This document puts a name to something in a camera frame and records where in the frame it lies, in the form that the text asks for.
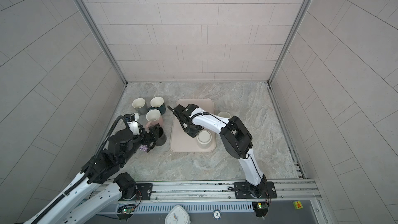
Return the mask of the grey mug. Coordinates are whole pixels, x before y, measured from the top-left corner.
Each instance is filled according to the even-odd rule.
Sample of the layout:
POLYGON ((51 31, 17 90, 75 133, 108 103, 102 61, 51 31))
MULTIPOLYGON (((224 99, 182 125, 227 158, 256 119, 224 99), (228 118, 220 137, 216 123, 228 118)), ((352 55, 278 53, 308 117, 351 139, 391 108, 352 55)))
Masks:
POLYGON ((144 98, 137 98, 132 102, 132 107, 139 115, 146 115, 148 113, 148 106, 144 98))

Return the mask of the pink mug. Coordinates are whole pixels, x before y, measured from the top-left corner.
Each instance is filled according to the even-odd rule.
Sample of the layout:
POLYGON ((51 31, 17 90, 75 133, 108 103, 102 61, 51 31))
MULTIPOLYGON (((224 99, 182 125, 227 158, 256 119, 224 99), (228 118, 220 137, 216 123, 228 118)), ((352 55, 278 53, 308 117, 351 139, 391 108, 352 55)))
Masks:
POLYGON ((146 126, 145 129, 148 131, 151 126, 159 124, 160 126, 163 125, 163 118, 161 112, 159 110, 150 110, 146 115, 146 126))

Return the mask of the dark green mug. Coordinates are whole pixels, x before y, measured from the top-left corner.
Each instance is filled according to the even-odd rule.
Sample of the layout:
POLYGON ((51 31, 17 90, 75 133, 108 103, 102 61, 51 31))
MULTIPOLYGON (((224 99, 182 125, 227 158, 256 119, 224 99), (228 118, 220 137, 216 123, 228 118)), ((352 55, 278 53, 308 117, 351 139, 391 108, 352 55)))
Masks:
POLYGON ((165 114, 166 112, 166 105, 164 102, 164 98, 160 97, 160 96, 156 96, 154 97, 151 101, 150 101, 150 107, 148 108, 148 110, 158 110, 161 115, 165 114))

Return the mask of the light green mug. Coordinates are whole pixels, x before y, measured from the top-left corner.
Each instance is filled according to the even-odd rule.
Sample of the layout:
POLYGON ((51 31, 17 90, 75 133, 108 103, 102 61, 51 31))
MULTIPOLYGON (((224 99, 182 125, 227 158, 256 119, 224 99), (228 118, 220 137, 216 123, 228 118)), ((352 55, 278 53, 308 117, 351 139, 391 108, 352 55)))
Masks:
POLYGON ((217 116, 230 119, 232 116, 228 112, 219 112, 217 116))

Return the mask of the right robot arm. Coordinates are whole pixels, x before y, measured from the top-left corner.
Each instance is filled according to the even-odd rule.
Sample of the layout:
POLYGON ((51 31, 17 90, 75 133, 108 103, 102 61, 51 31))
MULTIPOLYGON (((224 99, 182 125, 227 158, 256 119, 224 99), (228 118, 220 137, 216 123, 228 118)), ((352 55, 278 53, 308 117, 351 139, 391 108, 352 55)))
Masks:
POLYGON ((195 104, 187 107, 177 105, 167 107, 178 119, 184 133, 191 138, 199 137, 199 133, 209 130, 221 137, 227 153, 237 159, 245 174, 247 189, 244 191, 253 198, 275 199, 274 187, 267 182, 264 173, 256 162, 252 144, 252 135, 242 121, 232 118, 217 117, 195 104))

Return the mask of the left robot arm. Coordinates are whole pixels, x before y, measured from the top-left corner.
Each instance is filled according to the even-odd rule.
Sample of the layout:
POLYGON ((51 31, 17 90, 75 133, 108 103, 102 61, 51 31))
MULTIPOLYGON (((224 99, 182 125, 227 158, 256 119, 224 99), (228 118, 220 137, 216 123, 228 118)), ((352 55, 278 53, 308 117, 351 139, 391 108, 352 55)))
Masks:
POLYGON ((129 173, 119 173, 141 148, 150 151, 164 131, 159 124, 146 130, 133 114, 118 116, 95 155, 73 181, 28 224, 83 224, 104 208, 125 200, 116 213, 128 219, 151 197, 152 184, 138 184, 129 173))

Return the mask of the white mug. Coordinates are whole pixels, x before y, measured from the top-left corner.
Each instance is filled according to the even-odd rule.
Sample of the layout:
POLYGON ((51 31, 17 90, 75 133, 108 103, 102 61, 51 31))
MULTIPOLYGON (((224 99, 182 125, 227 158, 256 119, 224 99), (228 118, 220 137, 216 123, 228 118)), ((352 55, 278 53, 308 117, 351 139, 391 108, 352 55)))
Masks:
POLYGON ((211 145, 211 140, 212 140, 212 135, 209 131, 207 130, 202 130, 198 133, 197 135, 197 142, 198 145, 202 148, 202 149, 207 149, 210 147, 211 145))

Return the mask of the black mug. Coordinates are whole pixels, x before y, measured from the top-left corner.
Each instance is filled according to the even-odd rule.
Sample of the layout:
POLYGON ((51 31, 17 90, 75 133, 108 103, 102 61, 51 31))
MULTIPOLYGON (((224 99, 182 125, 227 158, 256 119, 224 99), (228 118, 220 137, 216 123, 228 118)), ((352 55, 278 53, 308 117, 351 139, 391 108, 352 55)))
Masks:
POLYGON ((161 126, 154 125, 152 128, 152 136, 156 146, 163 146, 167 141, 167 136, 161 126))

